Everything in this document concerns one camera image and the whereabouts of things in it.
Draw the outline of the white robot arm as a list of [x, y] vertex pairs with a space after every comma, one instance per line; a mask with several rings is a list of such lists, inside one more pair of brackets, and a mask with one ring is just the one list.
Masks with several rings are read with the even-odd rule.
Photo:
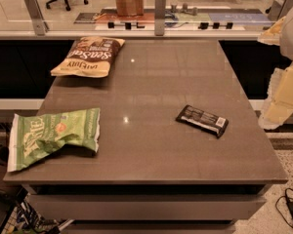
[[277, 45], [280, 53], [291, 60], [285, 69], [276, 68], [272, 73], [267, 98], [261, 109], [259, 125], [274, 130], [293, 114], [293, 7], [287, 15], [264, 31], [258, 41]]

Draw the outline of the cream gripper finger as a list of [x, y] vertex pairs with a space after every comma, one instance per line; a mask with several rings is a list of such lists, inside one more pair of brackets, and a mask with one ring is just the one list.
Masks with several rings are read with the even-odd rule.
[[284, 22], [285, 17], [276, 21], [269, 29], [260, 34], [257, 41], [266, 45], [279, 46]]
[[293, 63], [274, 70], [267, 95], [258, 123], [262, 129], [274, 130], [293, 114]]

